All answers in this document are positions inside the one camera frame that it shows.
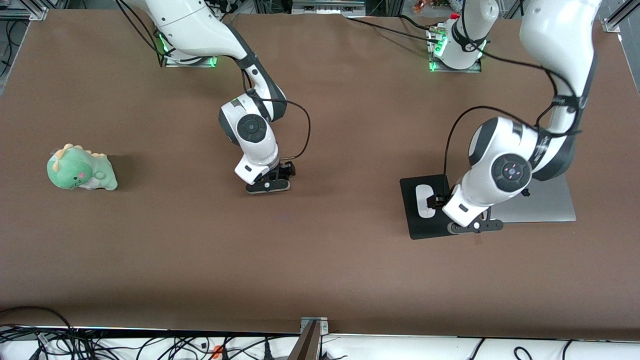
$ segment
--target cable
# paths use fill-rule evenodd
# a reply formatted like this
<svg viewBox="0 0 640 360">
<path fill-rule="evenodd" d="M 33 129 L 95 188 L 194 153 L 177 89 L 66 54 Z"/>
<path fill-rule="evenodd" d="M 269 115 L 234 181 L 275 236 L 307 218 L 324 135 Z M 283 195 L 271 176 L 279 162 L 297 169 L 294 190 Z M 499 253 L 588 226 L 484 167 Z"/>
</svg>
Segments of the cable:
<svg viewBox="0 0 640 360">
<path fill-rule="evenodd" d="M 42 311 L 47 311 L 48 313 L 56 315 L 63 323 L 65 323 L 67 328 L 71 330 L 71 324 L 69 323 L 69 321 L 67 321 L 67 319 L 64 316 L 62 316 L 59 312 L 57 312 L 57 311 L 55 311 L 53 309 L 49 309 L 48 307 L 44 307 L 44 306 L 15 306 L 15 307 L 10 307 L 8 309 L 1 310 L 0 314 L 11 313 L 11 312 L 14 312 L 14 311 L 22 311 L 22 310 L 42 310 Z"/>
<path fill-rule="evenodd" d="M 244 351 L 244 350 L 242 350 L 240 348 L 228 348 L 227 351 L 238 351 L 238 354 L 244 353 L 245 355 L 247 355 L 248 357 L 252 358 L 253 360 L 260 360 L 257 357 L 249 354 L 247 351 Z"/>
<path fill-rule="evenodd" d="M 353 17 L 348 17 L 347 20 L 351 20 L 351 21 L 359 22 L 359 23 L 366 24 L 366 25 L 369 25 L 369 26 L 373 26 L 374 28 L 391 31 L 392 33 L 404 35 L 406 37 L 416 38 L 418 40 L 422 40 L 422 41 L 426 41 L 426 42 L 432 42 L 434 44 L 438 42 L 435 39 L 423 38 L 423 37 L 419 37 L 417 35 L 413 35 L 413 34 L 409 34 L 409 33 L 403 33 L 402 31 L 398 31 L 398 30 L 394 30 L 394 29 L 390 29 L 390 28 L 385 28 L 384 26 L 380 26 L 380 25 L 377 25 L 377 24 L 372 24 L 370 22 L 362 21 L 360 19 L 356 19 L 356 18 L 353 18 Z"/>
<path fill-rule="evenodd" d="M 13 47 L 12 47 L 12 41 L 11 41 L 11 33 L 10 33 L 10 29 L 9 29 L 9 21 L 6 22 L 6 26 L 5 29 L 6 31 L 6 37 L 9 39 L 9 56 L 7 56 L 6 61 L 1 60 L 0 62 L 4 64 L 4 69 L 2 70 L 2 73 L 0 73 L 0 78 L 4 75 L 4 73 L 11 67 L 11 55 L 13 54 Z"/>
<path fill-rule="evenodd" d="M 229 360 L 233 359 L 234 357 L 238 356 L 239 354 L 242 354 L 244 351 L 246 351 L 246 350 L 248 350 L 248 349 L 250 349 L 250 348 L 252 348 L 252 347 L 254 347 L 254 346 L 256 346 L 256 345 L 260 345 L 261 343 L 263 343 L 263 342 L 265 342 L 265 341 L 274 340 L 274 339 L 280 339 L 280 338 L 288 338 L 288 337 L 290 337 L 290 336 L 291 336 L 291 335 L 278 335 L 278 336 L 271 336 L 271 337 L 266 338 L 266 339 L 264 339 L 264 340 L 256 341 L 255 343 L 253 343 L 253 344 L 251 344 L 251 345 L 248 345 L 247 347 L 244 347 L 240 352 L 238 352 L 238 353 L 236 353 L 236 354 L 234 354 L 234 355 L 231 355 L 231 356 L 229 357 Z"/>
<path fill-rule="evenodd" d="M 145 44 L 147 44 L 147 46 L 149 46 L 149 48 L 151 48 L 151 50 L 153 50 L 156 53 L 157 56 L 157 60 L 158 60 L 158 64 L 160 65 L 160 67 L 163 66 L 163 60 L 164 57 L 166 56 L 166 54 L 160 53 L 160 51 L 158 51 L 158 48 L 156 47 L 156 43 L 153 39 L 153 36 L 151 35 L 151 32 L 149 31 L 149 29 L 147 28 L 147 26 L 145 25 L 145 23 L 142 21 L 142 19 L 140 18 L 140 16 L 138 16 L 138 14 L 133 11 L 133 9 L 131 9 L 131 7 L 124 2 L 124 0 L 115 0 L 116 4 L 118 5 L 118 7 L 120 8 L 120 11 L 122 12 L 122 14 L 127 18 L 127 20 L 129 21 L 129 24 L 131 24 L 131 26 L 133 26 L 133 28 L 136 30 L 136 32 L 138 33 L 138 35 L 140 35 L 140 37 L 142 38 L 142 40 L 145 42 Z M 131 20 L 131 18 L 129 17 L 129 14 L 127 14 L 127 12 L 124 10 L 124 8 L 122 8 L 122 5 L 126 6 L 127 9 L 129 9 L 129 11 L 131 13 L 133 13 L 133 15 L 136 17 L 136 19 L 140 22 L 140 24 L 142 25 L 142 27 L 145 29 L 145 32 L 147 33 L 147 35 L 150 38 L 150 42 L 149 40 L 147 40 L 147 38 L 145 38 L 144 35 L 142 35 L 142 32 L 138 29 L 138 27 L 133 23 L 133 20 Z"/>
<path fill-rule="evenodd" d="M 417 22 L 413 21 L 413 19 L 412 19 L 412 18 L 410 18 L 409 16 L 406 16 L 406 15 L 400 14 L 400 15 L 398 15 L 398 17 L 399 17 L 400 19 L 404 19 L 404 20 L 407 20 L 408 22 L 411 22 L 411 25 L 415 26 L 416 28 L 422 29 L 422 30 L 429 30 L 429 28 L 430 28 L 431 26 L 436 26 L 436 25 L 438 25 L 438 23 L 436 22 L 435 24 L 431 24 L 431 25 L 423 26 L 423 25 L 420 25 L 420 24 L 418 24 Z"/>
<path fill-rule="evenodd" d="M 521 118 L 517 117 L 516 115 L 502 110 L 500 108 L 495 108 L 493 106 L 486 106 L 486 105 L 479 105 L 479 106 L 474 106 L 472 108 L 466 109 L 462 114 L 460 114 L 460 116 L 456 119 L 456 121 L 453 123 L 453 126 L 451 126 L 451 130 L 449 131 L 449 137 L 447 137 L 447 145 L 444 148 L 444 167 L 443 167 L 443 174 L 447 175 L 447 158 L 449 157 L 449 145 L 451 144 L 451 136 L 453 136 L 453 132 L 456 130 L 456 126 L 458 125 L 458 123 L 460 122 L 460 120 L 468 113 L 470 113 L 471 111 L 474 110 L 478 110 L 478 109 L 487 109 L 487 110 L 493 110 L 493 111 L 497 111 L 503 115 L 506 115 L 508 117 L 511 117 L 512 119 L 516 120 L 517 122 L 521 123 L 522 125 L 528 127 L 529 129 L 533 129 L 535 130 L 531 125 L 529 125 L 528 123 L 526 123 L 524 120 L 522 120 Z"/>
<path fill-rule="evenodd" d="M 562 348 L 562 360 L 566 360 L 566 349 L 569 348 L 569 345 L 571 345 L 572 342 L 573 342 L 573 339 L 569 339 L 569 341 L 567 341 L 566 344 L 564 344 L 564 347 Z"/>
<path fill-rule="evenodd" d="M 476 358 L 476 355 L 478 355 L 478 351 L 480 350 L 480 347 L 482 346 L 482 343 L 484 343 L 485 340 L 486 338 L 480 339 L 480 342 L 478 343 L 478 345 L 476 345 L 476 348 L 474 349 L 473 354 L 471 354 L 471 357 L 468 360 L 474 360 Z"/>
<path fill-rule="evenodd" d="M 295 156 L 289 156 L 289 157 L 285 157 L 282 158 L 281 160 L 295 160 L 297 158 L 299 158 L 300 156 L 302 156 L 302 154 L 305 153 L 305 151 L 307 150 L 307 146 L 309 145 L 309 139 L 311 139 L 311 116 L 309 115 L 309 112 L 307 111 L 307 109 L 304 108 L 304 106 L 290 101 L 290 100 L 280 100 L 280 99 L 263 99 L 257 95 L 254 95 L 254 93 L 250 93 L 249 90 L 247 90 L 246 87 L 246 82 L 244 80 L 245 76 L 247 79 L 249 79 L 249 82 L 251 82 L 251 79 L 249 78 L 249 74 L 246 73 L 246 71 L 244 69 L 240 70 L 241 74 L 242 74 L 242 86 L 244 88 L 244 92 L 249 95 L 249 97 L 256 99 L 256 100 L 261 100 L 261 101 L 270 101 L 270 102 L 280 102 L 283 104 L 291 104 L 293 106 L 296 106 L 297 108 L 299 108 L 300 110 L 304 111 L 305 115 L 307 116 L 307 140 L 305 140 L 305 146 L 302 147 L 302 150 Z"/>
<path fill-rule="evenodd" d="M 538 129 L 540 128 L 540 120 L 542 120 L 542 117 L 544 117 L 554 107 L 555 107 L 555 105 L 551 104 L 551 105 L 549 105 L 548 108 L 545 109 L 545 111 L 541 112 L 540 115 L 538 115 L 538 118 L 536 119 L 536 127 Z"/>
<path fill-rule="evenodd" d="M 16 46 L 20 46 L 20 44 L 16 44 L 15 42 L 13 42 L 13 39 L 11 39 L 11 32 L 13 31 L 13 27 L 16 26 L 17 24 L 24 24 L 25 26 L 29 27 L 28 23 L 26 21 L 21 21 L 21 20 L 16 20 L 13 22 L 13 24 L 11 25 L 11 27 L 9 28 L 9 30 L 7 31 L 7 38 L 9 39 L 9 43 L 16 45 Z"/>
<path fill-rule="evenodd" d="M 533 360 L 533 358 L 531 357 L 531 354 L 529 353 L 529 351 L 527 351 L 527 349 L 525 349 L 524 347 L 515 347 L 513 349 L 513 357 L 515 357 L 517 360 L 526 360 L 526 359 L 522 359 L 520 355 L 518 355 L 519 351 L 524 351 L 524 353 L 527 354 L 527 356 L 529 357 L 529 360 Z"/>
<path fill-rule="evenodd" d="M 44 310 L 50 312 L 60 320 L 62 320 L 65 325 L 67 325 L 67 329 L 47 329 L 40 327 L 31 327 L 28 325 L 16 325 L 16 324 L 4 324 L 0 326 L 11 326 L 10 329 L 4 329 L 0 331 L 0 343 L 4 343 L 7 341 L 17 340 L 24 336 L 34 336 L 38 342 L 38 348 L 34 352 L 34 354 L 29 358 L 29 360 L 38 360 L 40 355 L 44 354 L 47 360 L 49 360 L 49 356 L 54 356 L 58 358 L 59 356 L 70 356 L 71 359 L 74 360 L 123 360 L 115 350 L 118 349 L 129 349 L 129 350 L 138 350 L 138 354 L 136 355 L 136 360 L 140 359 L 140 354 L 143 349 L 149 345 L 160 343 L 168 338 L 150 338 L 145 341 L 142 346 L 139 347 L 125 347 L 125 346 L 115 346 L 110 347 L 108 345 L 103 345 L 101 341 L 102 338 L 89 339 L 92 335 L 93 330 L 86 329 L 75 329 L 70 326 L 68 321 L 57 313 L 55 310 L 39 307 L 39 306 L 22 306 L 15 307 L 11 309 L 5 309 L 0 311 L 0 314 L 8 313 L 11 311 L 19 311 L 19 310 Z M 193 344 L 193 341 L 196 337 L 190 338 L 174 338 L 173 345 L 166 349 L 166 351 L 158 358 L 162 359 L 165 355 L 168 354 L 168 358 L 165 357 L 166 360 L 174 360 L 178 356 L 181 350 L 191 352 L 194 354 L 195 360 L 206 360 L 212 356 L 211 349 L 211 340 L 209 337 L 206 337 L 206 348 L 204 346 L 199 347 Z M 232 338 L 225 338 L 225 342 L 223 343 L 223 347 L 227 345 L 227 343 Z M 244 351 L 243 349 L 233 349 L 234 351 Z"/>
<path fill-rule="evenodd" d="M 385 2 L 385 0 L 380 0 L 380 2 L 376 5 L 376 7 L 374 7 L 374 8 L 373 8 L 373 10 L 371 10 L 371 11 L 367 14 L 367 16 L 371 16 L 371 14 L 373 14 L 373 13 L 378 9 L 378 7 L 379 7 L 380 5 L 382 5 L 382 3 L 384 3 L 384 2 Z"/>
</svg>

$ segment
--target metal bracket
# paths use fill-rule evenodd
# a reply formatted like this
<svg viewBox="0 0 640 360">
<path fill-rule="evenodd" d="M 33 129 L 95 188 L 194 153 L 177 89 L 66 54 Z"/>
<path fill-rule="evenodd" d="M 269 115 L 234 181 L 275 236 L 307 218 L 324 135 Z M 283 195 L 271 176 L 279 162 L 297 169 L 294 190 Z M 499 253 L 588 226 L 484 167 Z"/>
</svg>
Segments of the metal bracket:
<svg viewBox="0 0 640 360">
<path fill-rule="evenodd" d="M 613 26 L 612 28 L 609 28 L 608 21 L 609 21 L 609 19 L 604 19 L 604 20 L 600 21 L 602 23 L 602 29 L 604 30 L 604 32 L 606 32 L 606 33 L 619 33 L 620 32 L 620 27 L 616 25 L 616 26 Z"/>
<path fill-rule="evenodd" d="M 300 319 L 300 332 L 305 330 L 307 324 L 309 324 L 313 320 L 318 320 L 320 322 L 320 335 L 328 335 L 329 334 L 329 321 L 327 318 L 318 318 L 314 316 L 306 316 Z"/>
<path fill-rule="evenodd" d="M 302 333 L 287 360 L 318 360 L 322 335 L 329 330 L 326 318 L 302 318 L 300 329 Z"/>
<path fill-rule="evenodd" d="M 640 6 L 640 0 L 626 0 L 613 11 L 609 18 L 602 21 L 602 29 L 606 33 L 619 33 L 618 25 L 629 17 Z"/>
</svg>

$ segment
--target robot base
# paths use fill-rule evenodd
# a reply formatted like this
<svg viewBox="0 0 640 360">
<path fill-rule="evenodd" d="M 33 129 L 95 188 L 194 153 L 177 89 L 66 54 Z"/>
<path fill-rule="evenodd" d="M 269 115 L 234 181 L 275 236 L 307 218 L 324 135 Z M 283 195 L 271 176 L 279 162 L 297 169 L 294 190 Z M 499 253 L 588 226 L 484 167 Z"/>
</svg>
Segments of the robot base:
<svg viewBox="0 0 640 360">
<path fill-rule="evenodd" d="M 429 54 L 429 71 L 433 72 L 467 72 L 477 74 L 482 71 L 482 63 L 480 58 L 476 60 L 476 62 L 471 65 L 467 69 L 454 69 L 452 67 L 448 67 L 445 65 L 442 60 L 435 55 L 436 51 L 441 51 L 440 48 L 444 48 L 447 43 L 447 37 L 445 36 L 445 27 L 446 24 L 444 22 L 438 23 L 437 26 L 432 26 L 431 29 L 426 30 L 425 33 L 428 39 L 439 40 L 444 43 L 442 44 L 434 44 L 432 42 L 427 43 L 427 53 Z"/>
<path fill-rule="evenodd" d="M 437 56 L 433 56 L 433 53 L 429 53 L 429 71 L 433 72 L 466 72 L 471 74 L 478 74 L 482 72 L 482 63 L 480 59 L 476 60 L 476 62 L 471 65 L 468 69 L 454 69 L 446 66 L 442 60 L 440 60 Z"/>
<path fill-rule="evenodd" d="M 502 230 L 500 220 L 484 220 L 480 215 L 468 227 L 462 227 L 442 211 L 445 200 L 451 194 L 445 175 L 432 175 L 400 179 L 404 200 L 404 212 L 413 240 L 439 238 L 465 233 Z"/>
<path fill-rule="evenodd" d="M 262 176 L 253 185 L 246 186 L 248 193 L 268 193 L 287 191 L 291 184 L 289 178 L 296 175 L 296 167 L 291 161 L 279 164 L 273 170 Z"/>
</svg>

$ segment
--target red object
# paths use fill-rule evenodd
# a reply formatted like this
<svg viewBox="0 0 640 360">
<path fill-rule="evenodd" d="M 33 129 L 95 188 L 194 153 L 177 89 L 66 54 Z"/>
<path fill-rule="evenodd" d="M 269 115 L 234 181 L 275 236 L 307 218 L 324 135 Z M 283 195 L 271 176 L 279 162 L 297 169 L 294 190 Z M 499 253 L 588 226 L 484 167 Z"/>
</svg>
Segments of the red object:
<svg viewBox="0 0 640 360">
<path fill-rule="evenodd" d="M 223 348 L 220 345 L 216 345 L 216 347 L 213 348 L 213 353 L 211 354 L 211 359 L 217 359 L 220 357 L 220 354 L 222 354 Z"/>
</svg>

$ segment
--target green led light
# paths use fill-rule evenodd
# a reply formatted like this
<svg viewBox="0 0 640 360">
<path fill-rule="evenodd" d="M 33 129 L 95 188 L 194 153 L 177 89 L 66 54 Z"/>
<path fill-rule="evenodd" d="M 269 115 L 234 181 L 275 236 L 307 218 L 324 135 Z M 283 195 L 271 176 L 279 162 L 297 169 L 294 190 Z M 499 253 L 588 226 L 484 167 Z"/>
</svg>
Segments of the green led light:
<svg viewBox="0 0 640 360">
<path fill-rule="evenodd" d="M 162 47 L 164 48 L 164 51 L 167 53 L 169 51 L 169 48 L 167 48 L 166 42 L 164 41 L 162 34 L 160 34 L 160 41 L 162 41 Z"/>
<path fill-rule="evenodd" d="M 447 37 L 443 36 L 442 39 L 438 41 L 438 45 L 435 47 L 434 53 L 436 54 L 436 56 L 442 56 L 445 46 L 447 46 Z"/>
</svg>

